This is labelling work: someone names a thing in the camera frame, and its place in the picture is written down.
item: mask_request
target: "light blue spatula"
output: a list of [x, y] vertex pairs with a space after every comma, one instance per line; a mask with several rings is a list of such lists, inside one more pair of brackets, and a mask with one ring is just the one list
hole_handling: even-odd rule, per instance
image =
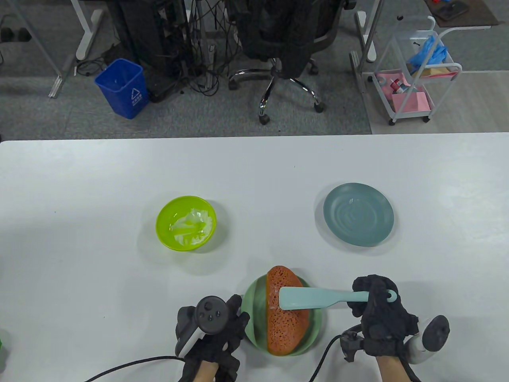
[[[398, 298], [393, 290], [388, 290], [392, 303]], [[366, 303], [369, 292], [340, 292], [322, 288], [283, 287], [279, 290], [279, 307], [283, 310], [328, 308], [339, 302]]]

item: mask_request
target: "blue bag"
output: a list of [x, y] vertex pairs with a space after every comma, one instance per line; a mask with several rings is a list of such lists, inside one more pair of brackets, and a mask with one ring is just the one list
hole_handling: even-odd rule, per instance
[[[408, 63], [412, 65], [412, 70], [410, 71], [410, 74], [414, 74], [417, 70], [419, 70], [434, 43], [435, 36], [430, 36], [420, 49], [420, 52], [408, 60]], [[438, 44], [435, 47], [435, 51], [431, 55], [431, 58], [428, 61], [427, 65], [442, 64], [446, 58], [447, 58], [447, 47]]]

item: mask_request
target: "hand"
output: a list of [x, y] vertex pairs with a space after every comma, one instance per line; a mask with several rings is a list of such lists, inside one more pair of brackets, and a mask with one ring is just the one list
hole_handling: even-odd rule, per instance
[[364, 351], [371, 356], [403, 357], [403, 340], [419, 330], [419, 319], [408, 313], [401, 304], [401, 297], [387, 302], [387, 290], [398, 292], [398, 287], [387, 277], [369, 275], [353, 282], [354, 292], [369, 291], [367, 303], [348, 303], [355, 317], [361, 318], [364, 334]]
[[184, 371], [179, 382], [192, 382], [202, 361], [219, 365], [215, 374], [216, 382], [235, 381], [240, 362], [232, 356], [232, 352], [239, 347], [240, 341], [244, 338], [244, 329], [249, 321], [249, 314], [245, 312], [237, 316], [241, 304], [242, 298], [237, 294], [226, 302], [229, 311], [226, 327], [222, 332], [212, 336], [206, 335], [194, 344], [184, 357]]

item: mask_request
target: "chair base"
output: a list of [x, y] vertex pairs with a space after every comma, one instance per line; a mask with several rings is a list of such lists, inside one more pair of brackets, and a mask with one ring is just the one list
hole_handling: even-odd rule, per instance
[[[309, 61], [311, 64], [311, 68], [309, 69], [309, 73], [311, 75], [318, 74], [318, 66], [315, 62], [315, 60], [311, 59]], [[236, 73], [232, 74], [228, 80], [228, 89], [230, 90], [237, 90], [239, 88], [239, 82], [240, 80], [246, 80], [246, 79], [260, 79], [260, 78], [270, 78], [269, 86], [267, 87], [267, 90], [265, 90], [265, 93], [263, 94], [262, 99], [260, 100], [260, 106], [258, 111], [258, 119], [262, 125], [266, 125], [269, 123], [270, 118], [267, 114], [265, 114], [265, 109], [267, 108], [267, 102], [269, 101], [270, 93], [272, 92], [272, 89], [274, 88], [276, 82], [280, 80], [280, 78], [277, 76], [277, 68], [279, 66], [279, 60], [272, 59], [272, 68], [271, 69], [243, 69], [239, 70]], [[303, 82], [296, 78], [291, 78], [290, 82], [297, 86], [298, 88], [302, 89], [303, 91], [307, 92], [311, 97], [313, 97], [314, 101], [314, 108], [317, 113], [323, 112], [325, 109], [325, 105], [323, 102], [320, 102], [320, 99], [318, 98], [318, 95], [316, 92], [309, 88], [307, 85], [305, 85]]]

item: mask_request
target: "orange sponge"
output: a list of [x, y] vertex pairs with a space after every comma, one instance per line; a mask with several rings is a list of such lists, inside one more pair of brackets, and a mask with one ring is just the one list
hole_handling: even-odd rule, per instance
[[269, 353], [286, 356], [299, 345], [309, 327], [309, 310], [282, 310], [279, 307], [281, 287], [302, 287], [299, 278], [288, 268], [278, 265], [267, 273], [267, 345]]

